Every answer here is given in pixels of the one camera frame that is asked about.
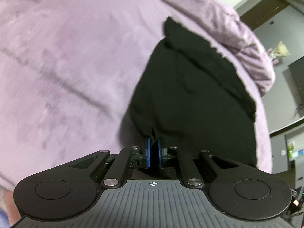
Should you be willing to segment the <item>black garment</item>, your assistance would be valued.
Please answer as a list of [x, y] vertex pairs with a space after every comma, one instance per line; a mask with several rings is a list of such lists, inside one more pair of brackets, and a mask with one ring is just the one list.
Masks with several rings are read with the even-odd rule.
[[129, 106], [152, 142], [195, 157], [202, 149], [257, 166], [257, 106], [233, 64], [203, 37], [168, 17]]

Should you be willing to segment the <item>purple fuzzy bed blanket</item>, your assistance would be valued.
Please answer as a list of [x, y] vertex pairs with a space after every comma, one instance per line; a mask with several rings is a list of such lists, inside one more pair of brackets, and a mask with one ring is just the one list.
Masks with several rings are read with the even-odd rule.
[[109, 149], [133, 90], [172, 17], [236, 67], [257, 104], [258, 169], [273, 168], [262, 96], [242, 63], [163, 0], [1, 0], [1, 187]]

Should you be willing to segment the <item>purple crumpled duvet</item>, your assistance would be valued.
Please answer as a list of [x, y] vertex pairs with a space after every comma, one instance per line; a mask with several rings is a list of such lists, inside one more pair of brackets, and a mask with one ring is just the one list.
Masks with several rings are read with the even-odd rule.
[[217, 0], [163, 0], [190, 17], [242, 63], [264, 96], [275, 82], [273, 63], [253, 31], [230, 6]]

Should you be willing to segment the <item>dried flower bouquet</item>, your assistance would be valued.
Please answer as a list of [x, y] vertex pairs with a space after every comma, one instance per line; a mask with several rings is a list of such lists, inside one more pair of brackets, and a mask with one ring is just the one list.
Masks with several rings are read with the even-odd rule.
[[285, 44], [280, 41], [275, 49], [269, 49], [267, 51], [269, 58], [272, 61], [273, 65], [280, 63], [281, 59], [290, 55], [289, 50]]

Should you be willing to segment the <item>dark wooden door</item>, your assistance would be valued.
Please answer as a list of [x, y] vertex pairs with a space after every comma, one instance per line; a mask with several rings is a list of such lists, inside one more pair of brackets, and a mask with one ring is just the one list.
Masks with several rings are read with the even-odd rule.
[[241, 15], [240, 19], [254, 31], [288, 6], [285, 0], [262, 0]]

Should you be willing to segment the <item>black wall television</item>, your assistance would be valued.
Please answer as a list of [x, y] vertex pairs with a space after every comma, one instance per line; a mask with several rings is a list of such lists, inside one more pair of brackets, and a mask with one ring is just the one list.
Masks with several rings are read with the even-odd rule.
[[304, 98], [304, 57], [289, 65], [292, 78], [302, 98]]

